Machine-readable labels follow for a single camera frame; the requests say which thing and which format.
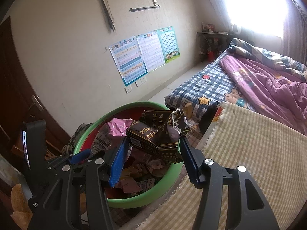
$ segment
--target trash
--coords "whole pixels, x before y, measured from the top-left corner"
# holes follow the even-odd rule
[[[163,177],[167,172],[169,166],[164,166],[163,168],[152,170],[151,174],[156,177]]]
[[[154,178],[136,183],[143,192],[150,190],[154,186]]]
[[[178,141],[190,131],[182,109],[144,111],[126,130],[130,144],[172,163],[182,162]]]
[[[126,177],[133,177],[133,178],[142,177],[141,167],[136,168],[136,167],[130,166],[128,168],[123,169],[119,179],[120,180],[125,179]]]
[[[132,119],[113,118],[109,123],[106,123],[109,128],[109,134],[112,136],[126,136],[126,129],[132,124]]]
[[[142,191],[136,181],[132,177],[126,177],[115,185],[116,188],[121,188],[124,193],[137,193]]]
[[[151,158],[150,154],[147,154],[146,152],[141,151],[137,148],[132,149],[131,156],[141,163],[148,163]]]
[[[132,122],[132,119],[113,118],[109,123],[105,123],[98,131],[91,146],[91,156],[95,155],[99,151],[106,151],[109,148],[115,148],[121,144],[122,140],[126,136],[125,131]],[[132,146],[129,145],[125,162],[130,156],[131,149]]]
[[[165,166],[165,163],[162,159],[153,159],[147,164],[147,168],[150,173],[153,172],[153,170],[161,169]]]

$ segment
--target crumpled paper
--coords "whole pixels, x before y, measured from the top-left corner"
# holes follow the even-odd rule
[[[115,187],[121,188],[124,193],[137,193],[143,190],[138,186],[138,184],[132,177],[126,177],[124,179],[119,180]]]
[[[132,193],[129,193],[129,195],[136,196],[139,192],[139,188],[135,186],[130,178],[134,178],[142,191],[145,192],[153,187],[155,182],[155,178],[153,177],[156,177],[157,179],[158,177],[163,177],[165,175],[169,168],[169,163],[166,164],[162,159],[158,159],[136,148],[132,149],[131,156],[135,158],[135,160],[131,166],[122,170],[119,182],[115,187],[123,189],[124,193],[126,193],[126,191],[133,191]],[[145,189],[143,185],[140,186],[140,184],[143,184],[140,183],[142,181],[150,181],[150,185]]]

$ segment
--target tiled floor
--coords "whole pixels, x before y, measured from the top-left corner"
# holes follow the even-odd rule
[[[156,95],[154,95],[151,99],[148,101],[165,104],[164,97],[169,95],[173,90],[175,90],[178,86],[180,86],[183,82],[187,81],[189,78],[194,76],[196,73],[204,69],[206,65],[208,65],[209,62],[202,62],[198,65],[194,66],[190,70],[188,70],[185,74],[180,76],[178,79],[176,79],[173,83],[169,84],[166,88],[158,92]]]

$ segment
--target bed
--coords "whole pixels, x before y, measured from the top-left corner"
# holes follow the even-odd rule
[[[224,167],[245,166],[271,205],[280,230],[292,229],[289,226],[307,199],[307,176],[304,175],[307,173],[307,137],[275,120],[227,102],[220,104],[219,113],[209,128],[197,149]],[[225,228],[226,189],[224,186],[218,230],[236,228]],[[194,188],[185,176],[168,201],[145,217],[137,230],[191,229],[201,194],[202,191]]]
[[[174,108],[192,104],[192,144],[202,138],[197,122],[216,101],[258,112],[307,135],[306,78],[304,64],[234,38],[214,62],[166,96],[165,104]]]

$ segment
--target purple comforter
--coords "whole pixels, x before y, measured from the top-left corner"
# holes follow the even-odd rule
[[[220,65],[255,109],[307,136],[307,84],[256,61],[225,56]]]

